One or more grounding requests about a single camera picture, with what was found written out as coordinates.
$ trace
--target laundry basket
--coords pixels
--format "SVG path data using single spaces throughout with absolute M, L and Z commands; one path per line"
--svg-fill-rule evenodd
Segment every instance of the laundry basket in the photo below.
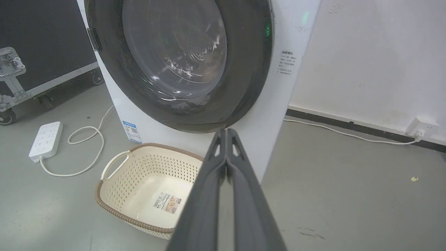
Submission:
M 127 157 L 107 176 L 110 166 Z M 203 158 L 154 143 L 116 155 L 96 187 L 96 202 L 133 227 L 169 239 L 184 208 Z

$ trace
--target white cable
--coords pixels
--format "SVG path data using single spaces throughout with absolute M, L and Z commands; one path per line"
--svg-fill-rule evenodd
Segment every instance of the white cable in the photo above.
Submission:
M 309 125 L 309 126 L 322 127 L 322 128 L 328 129 L 330 131 L 334 131 L 334 132 L 342 134 L 342 135 L 351 136 L 351 137 L 354 137 L 354 138 L 362 139 L 362 140 L 365 140 L 365 141 L 368 141 L 368 142 L 373 142 L 373 143 L 386 143 L 386 144 L 392 144 L 392 145 L 410 145 L 410 144 L 413 144 L 415 142 L 419 142 L 421 140 L 421 139 L 417 138 L 414 141 L 407 142 L 407 143 L 390 142 L 390 141 L 382 141 L 382 140 L 371 140 L 371 139 L 362 138 L 362 137 L 359 137 L 359 136 L 356 136 L 356 135 L 352 135 L 352 134 L 347 134 L 347 133 L 343 133 L 343 132 L 340 132 L 340 131 L 336 131 L 335 129 L 332 129 L 332 128 L 324 126 L 324 125 L 311 124 L 311 123 L 297 121 L 297 120 L 291 120 L 291 119 L 284 119 L 283 121 L 301 123 L 301 124 L 305 124 L 305 125 Z
M 74 131 L 74 132 L 68 137 L 68 140 L 67 140 L 67 141 L 68 141 L 68 144 L 70 144 L 70 145 L 75 145 L 75 144 L 80 144 L 80 143 L 82 143 L 82 142 L 85 142 L 85 141 L 89 140 L 90 138 L 94 137 L 96 134 L 99 134 L 99 136 L 101 136 L 101 139 L 102 139 L 102 145 L 101 145 L 101 148 L 99 149 L 98 155 L 96 155 L 96 158 L 95 158 L 95 160 L 93 160 L 93 162 L 91 163 L 91 165 L 89 165 L 87 168 L 85 168 L 84 170 L 82 170 L 82 171 L 80 171 L 80 172 L 77 172 L 77 173 L 73 173 L 73 174 L 55 174 L 55 173 L 52 173 L 52 172 L 48 171 L 48 169 L 46 169 L 45 164 L 43 163 L 43 157 L 41 156 L 41 157 L 40 157 L 40 164 L 42 165 L 43 170 L 45 170 L 45 172 L 47 172 L 48 174 L 50 174 L 50 175 L 52 175 L 52 176 L 56 176 L 56 177 L 73 177 L 73 176 L 76 176 L 76 175 L 79 175 L 79 174 L 81 174 L 81 173 L 84 173 L 84 172 L 88 171 L 88 170 L 89 170 L 89 169 L 96 163 L 96 161 L 97 161 L 98 158 L 99 158 L 99 155 L 100 155 L 101 152 L 102 152 L 102 149 L 104 149 L 104 144 L 105 144 L 104 136 L 102 136 L 102 133 L 101 133 L 99 130 L 101 130 L 101 126 L 102 126 L 102 123 L 104 122 L 105 116 L 107 116 L 108 112 L 110 112 L 110 110 L 111 110 L 113 107 L 115 107 L 115 106 L 112 105 L 112 106 L 108 109 L 108 111 L 105 113 L 104 117 L 102 117 L 102 119 L 101 119 L 101 123 L 99 124 L 99 127 L 98 127 L 98 128 L 96 128 L 96 127 L 94 127 L 94 126 L 85 126 L 85 127 L 82 127 L 82 128 L 77 129 L 76 131 Z M 77 142 L 71 142 L 71 140 L 70 140 L 71 137 L 73 137 L 74 135 L 76 135 L 76 134 L 79 133 L 80 131 L 82 131 L 82 130 L 84 130 L 84 129 L 88 129 L 88 128 L 92 128 L 92 129 L 96 130 L 96 132 L 93 133 L 90 137 L 88 137 L 88 138 L 86 138 L 86 139 L 83 139 L 83 140 L 81 140 L 81 141 L 77 141 Z

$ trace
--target white power strip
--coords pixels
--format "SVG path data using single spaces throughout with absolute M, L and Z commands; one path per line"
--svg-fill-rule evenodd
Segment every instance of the white power strip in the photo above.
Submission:
M 32 161 L 38 163 L 40 158 L 46 159 L 56 155 L 62 128 L 63 126 L 60 122 L 53 122 L 40 127 L 29 152 L 29 157 Z

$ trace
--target front-loading washing machine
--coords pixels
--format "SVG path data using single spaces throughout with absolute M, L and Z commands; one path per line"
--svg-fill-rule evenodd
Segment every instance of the front-loading washing machine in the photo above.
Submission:
M 320 0 L 78 0 L 130 140 L 204 156 L 235 129 L 261 181 Z

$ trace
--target black baseboard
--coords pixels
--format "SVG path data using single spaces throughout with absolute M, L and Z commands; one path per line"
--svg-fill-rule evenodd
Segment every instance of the black baseboard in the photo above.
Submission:
M 390 139 L 390 140 L 394 140 L 394 141 L 398 141 L 398 142 L 413 141 L 413 138 L 408 137 L 408 136 L 403 136 L 403 135 L 399 135 L 399 134 L 394 134 L 394 133 L 390 133 L 390 132 L 373 129 L 373 128 L 362 126 L 362 125 L 357 125 L 353 122 L 344 122 L 344 121 L 340 121 L 340 120 L 335 120 L 335 119 L 322 117 L 322 116 L 318 116 L 318 115 L 313 115 L 313 114 L 309 114 L 309 113 L 294 111 L 294 110 L 290 110 L 290 109 L 288 109 L 286 111 L 286 115 L 296 117 L 296 118 L 311 120 L 314 122 L 323 123 L 323 124 L 327 124 L 327 125 L 331 125 L 331 126 L 337 126 L 337 127 L 349 129 L 349 130 L 352 130 L 355 132 L 378 136 L 378 137 L 382 137 L 382 138 L 386 138 L 386 139 Z M 415 142 L 412 145 L 446 153 L 446 146 L 427 142 L 424 140 L 421 140 L 420 142 Z

